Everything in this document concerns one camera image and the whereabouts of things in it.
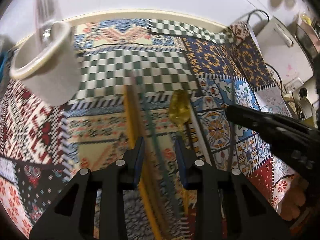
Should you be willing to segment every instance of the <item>checkered pattern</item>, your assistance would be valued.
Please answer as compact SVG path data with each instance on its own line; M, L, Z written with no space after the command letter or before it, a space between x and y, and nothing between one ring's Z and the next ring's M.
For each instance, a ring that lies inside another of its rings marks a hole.
M196 78L181 52L114 50L78 57L78 61L82 64L82 80L69 104L79 99L91 102L97 97L112 99L123 94L123 85L131 83L132 71L137 83L145 85L146 96L158 92L170 95L177 89L192 93L197 89Z
M229 29L225 29L220 33L211 33L208 30L177 21L169 20L149 20L150 31L153 33L171 34L171 35L188 35L217 44L233 42L233 33Z

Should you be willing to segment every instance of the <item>patterned rug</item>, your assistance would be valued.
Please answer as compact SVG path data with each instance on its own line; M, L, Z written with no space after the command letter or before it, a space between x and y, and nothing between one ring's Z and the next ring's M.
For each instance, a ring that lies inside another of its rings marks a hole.
M121 94L132 70L149 93L156 138L182 214L175 218L164 180L157 174L173 237L192 239L196 215L196 191L188 192L189 214L183 215L173 150L178 129L167 114L175 89L191 94L196 118L186 125L185 135L197 157L222 170L232 157L232 167L239 168L270 203L276 205L283 198L294 171L275 157L272 164L270 146L255 131L235 126L234 149L230 146L225 109L232 104L232 83L237 104L290 116L246 24L230 28L232 32L214 34L185 23L148 19L79 25L74 47L82 64L82 82L68 104L51 107L22 83L9 82L0 104L0 201L26 237L80 168L99 170L122 157L128 138ZM124 200L128 239L154 239L139 191L124 192Z
M150 34L149 25L147 19L117 19L81 24L75 28L74 48L86 54L97 50L108 51L115 47L112 45L121 46L122 49L186 50L180 37Z
M147 98L152 117L152 122L155 126L157 140L160 146L165 166L169 176L175 185L176 198L180 203L180 212L183 212L182 206L182 185L178 176L178 167L176 164L175 152L173 150L174 138L177 135L178 128L170 122L168 117L169 101L161 101L161 98L156 101L155 98ZM70 172L74 173L80 168L89 168L91 171L99 170L107 167L117 159L121 159L123 153L128 147L128 138L126 130L126 118L124 114L123 105L114 106L113 112L109 110L108 114L96 115L97 111L104 112L104 107L89 108L85 112L82 109L70 110L67 116L67 132L69 139L69 149L72 154L68 152L64 155L64 163L66 167L72 167ZM149 136L148 124L145 121L147 134ZM192 126L188 126L189 131L193 131ZM74 150L77 151L78 162L73 158ZM155 156L154 149L151 148L151 155ZM161 174L157 175L159 185L164 183ZM97 196L96 218L95 218L95 237L99 237L99 201L100 192ZM196 198L195 193L190 194L190 204L194 205ZM125 218L127 226L128 239L136 239L141 237L143 239L153 239L153 233L150 228L149 222L146 219L144 207L140 199L139 191L126 191L124 192L125 202ZM167 205L167 216L169 224L171 225L171 233L174 237L188 238L190 232L187 233L188 224L183 223L182 220L177 221L173 215L170 205Z
M1 155L37 164L61 163L63 107L52 107L11 80L0 105Z

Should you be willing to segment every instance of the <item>tile pattern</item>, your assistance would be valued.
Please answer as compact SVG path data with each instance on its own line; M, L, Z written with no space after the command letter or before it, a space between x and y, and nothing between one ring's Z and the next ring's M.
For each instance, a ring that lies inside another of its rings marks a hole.
M215 44L212 41L200 40L194 37L185 37L186 56L193 73L198 77L211 74L243 77L244 73L238 68L234 60L232 44Z
M167 102L170 101L171 95L166 95L165 93L157 93L155 96L146 97L147 103L156 103L152 104L152 106L156 109L157 107L161 107L161 105L166 105ZM73 105L66 106L66 111L68 111L67 115L68 117L72 116L82 116L86 114L80 114L88 112L90 115L97 115L97 114L109 114L109 113L115 113L115 112L124 112L123 108L123 96L115 96L111 100L105 100L104 98L98 98L96 100L93 100L92 102L84 102L82 101L76 101Z
M150 31L152 33L163 33L170 35L193 36L217 44L233 42L233 33L225 29L220 33L211 33L205 28L169 20L149 20Z
M246 37L238 46L233 46L237 64L244 71L253 91L276 86L251 36Z
M0 202L16 227L29 238L32 224L27 217L18 188L0 177Z
M218 169L227 168L230 156L231 130L225 117L225 107L232 104L232 83L230 78L199 78L202 97L192 98L198 122L202 127L208 151ZM254 93L249 84L237 78L234 80L236 104L259 111ZM259 135L246 127L235 125L235 149L232 166L249 176L270 157L270 146Z
M259 164L257 144L254 136L237 143L236 152L239 168L244 175L247 175L254 166Z
M61 163L62 106L49 106L16 80L10 80L0 105L1 155L39 164Z
M191 120L188 121L187 127L189 128L190 132L190 147L194 150L196 153L196 156L198 159L205 161L204 154L201 151L201 145L198 138L198 135L196 133L195 124L191 122Z
M270 204L272 203L273 193L272 167L272 158L270 156L258 169L248 176L250 182L260 191Z
M262 112L281 114L291 117L291 114L277 87L262 89L254 93Z
M198 113L198 118L212 151L230 144L230 125L224 110Z
M270 87L256 91L255 96L262 112L273 114L281 114L287 117L292 117L283 98L280 90L277 87ZM258 138L258 153L259 157L264 156L269 152L270 146ZM282 160L273 156L273 176L274 176L274 190L272 192L272 205L275 207L284 197L285 192L290 188L291 181L295 171L284 163Z
M52 170L45 165L17 163L15 171L21 201L32 223L36 223L68 181L62 170Z
M167 98L168 97L160 96L150 97L147 98L147 102L153 124L155 125L156 136L159 141L162 156L164 157L165 166L174 181L176 197L182 205L182 187L173 150L173 142L177 135L178 128L171 123L168 118L169 101L162 101ZM66 166L72 166L72 169L70 169L72 173L74 173L73 170L78 171L83 167L90 168L93 171L105 168L111 162L121 158L127 149L126 119L121 112L123 109L112 108L114 110L113 113L92 115L93 113L97 114L99 108L85 108L85 112L83 112L83 109L69 111L72 113L72 117L67 117L66 121L67 131L70 135L68 139L69 148L65 151L64 161L67 163ZM148 123L145 122L145 125L147 134L149 134ZM165 193L161 174L156 177L161 184L161 191ZM150 231L148 220L145 219L146 214L139 192L125 191L124 199L127 200L125 203L125 218L128 239L136 239L137 236L143 239L152 239L153 234L152 231ZM196 198L194 198L194 195L191 195L190 204L194 205L195 201ZM188 223L182 226L179 221L175 220L173 211L170 208L170 205L167 205L166 209L173 235L176 237L186 237L186 235L188 235L186 233ZM96 207L96 212L94 235L95 237L99 237L97 227L99 224L98 206Z
M228 160L230 156L230 148L215 152L212 154L217 169L226 171L228 168ZM239 169L239 163L236 151L233 151L231 168Z
M239 21L230 25L235 38L235 45L238 46L246 37L250 36L248 24L244 21Z
M137 74L137 82L145 85L146 96L159 92L172 94L185 89L197 90L196 78L189 70L187 61L180 52L153 52L115 50L91 56L79 57L82 81L75 100L94 98L111 99L123 94L123 85L129 85L131 72Z
M0 176L9 180L11 183L16 183L15 163L11 160L0 157Z
M256 98L245 79L237 78L232 82L230 78L216 78L215 82L219 86L225 105L230 106L233 104L232 85L234 85L236 104L259 111Z
M119 45L157 51L185 50L180 37L150 34L147 19L106 20L81 24L75 28L74 48L78 52L106 51Z

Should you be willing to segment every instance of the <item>yellow spoon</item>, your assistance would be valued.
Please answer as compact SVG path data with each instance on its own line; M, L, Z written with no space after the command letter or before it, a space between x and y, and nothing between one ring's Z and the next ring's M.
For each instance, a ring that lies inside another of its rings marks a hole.
M179 132L185 141L183 124L190 119L189 98L185 90L175 90L173 92L169 105L169 119L178 126ZM188 215L189 197L184 188L182 188L182 200L185 215Z

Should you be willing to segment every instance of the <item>black cable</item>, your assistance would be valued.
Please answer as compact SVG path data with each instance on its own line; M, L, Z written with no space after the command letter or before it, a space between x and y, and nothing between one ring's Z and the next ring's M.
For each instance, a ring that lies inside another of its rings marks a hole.
M279 78L279 80L280 80L281 97L283 98L283 95L282 95L282 93L283 93L283 92L282 92L282 80L281 80L281 77L280 77L278 71L276 71L276 69L275 69L273 66L271 66L270 64L266 63L266 65L267 65L268 67L271 67L271 68L276 72L276 74L278 75L278 78Z
M264 13L264 14L267 16L267 18L268 18L268 22L270 22L269 15L268 15L265 11L256 9L256 10L253 10L251 13L249 13L248 19L247 19L247 23L249 22L251 15L252 15L253 13L255 13L255 12L262 12L262 13Z

